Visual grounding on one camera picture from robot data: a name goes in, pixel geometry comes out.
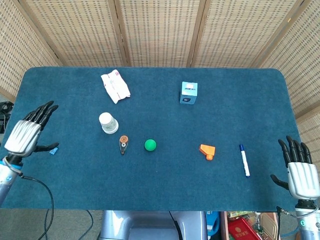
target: marker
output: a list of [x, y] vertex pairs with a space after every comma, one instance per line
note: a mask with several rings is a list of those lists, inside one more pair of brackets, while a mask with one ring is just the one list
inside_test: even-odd
[[245, 153], [245, 148], [242, 144], [239, 145], [241, 156], [242, 156], [242, 162], [243, 162], [243, 167], [244, 167], [244, 173], [247, 178], [250, 177], [250, 172], [249, 172], [249, 167], [247, 163], [247, 158], [246, 158], [246, 153]]

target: green ball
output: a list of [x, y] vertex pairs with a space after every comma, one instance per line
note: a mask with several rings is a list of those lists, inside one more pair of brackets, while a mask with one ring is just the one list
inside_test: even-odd
[[153, 139], [148, 139], [148, 140], [145, 141], [145, 143], [144, 143], [144, 148], [145, 148], [145, 150], [147, 150], [147, 151], [150, 151], [150, 152], [151, 152], [151, 151], [155, 150], [156, 147], [157, 147], [157, 143], [156, 143], [156, 141], [153, 140]]

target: white paper cup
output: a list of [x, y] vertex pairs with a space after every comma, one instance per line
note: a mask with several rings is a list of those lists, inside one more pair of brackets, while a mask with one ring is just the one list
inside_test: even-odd
[[115, 120], [114, 117], [108, 112], [101, 113], [99, 116], [99, 121], [102, 126], [102, 130], [106, 134], [114, 134], [119, 128], [118, 121]]

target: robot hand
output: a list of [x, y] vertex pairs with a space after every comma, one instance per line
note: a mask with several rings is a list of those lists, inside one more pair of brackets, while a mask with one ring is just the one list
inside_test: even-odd
[[58, 142], [55, 142], [49, 146], [37, 146], [42, 130], [51, 114], [58, 108], [58, 105], [51, 106], [53, 103], [54, 101], [49, 101], [39, 106], [36, 110], [28, 113], [23, 120], [17, 122], [4, 145], [4, 148], [11, 155], [24, 158], [32, 152], [50, 151], [59, 145]]
[[312, 163], [310, 151], [303, 142], [299, 144], [286, 136], [289, 149], [284, 141], [278, 140], [283, 151], [285, 166], [288, 172], [288, 183], [279, 180], [275, 175], [271, 179], [278, 186], [289, 190], [298, 200], [316, 200], [320, 197], [320, 185], [316, 166]]

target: wicker panel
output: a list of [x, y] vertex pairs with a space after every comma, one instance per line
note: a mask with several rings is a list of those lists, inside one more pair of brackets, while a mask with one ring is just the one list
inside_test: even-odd
[[262, 65], [284, 74], [296, 114], [320, 102], [319, 53], [320, 1], [312, 0]]
[[121, 0], [133, 66], [186, 67], [199, 0]]
[[25, 0], [68, 66], [122, 66], [107, 0]]
[[0, 29], [0, 87], [14, 101], [27, 69], [58, 63], [12, 1], [0, 0]]
[[320, 173], [320, 113], [298, 123], [301, 140], [310, 149], [312, 162]]
[[295, 0], [213, 0], [196, 67], [249, 67]]

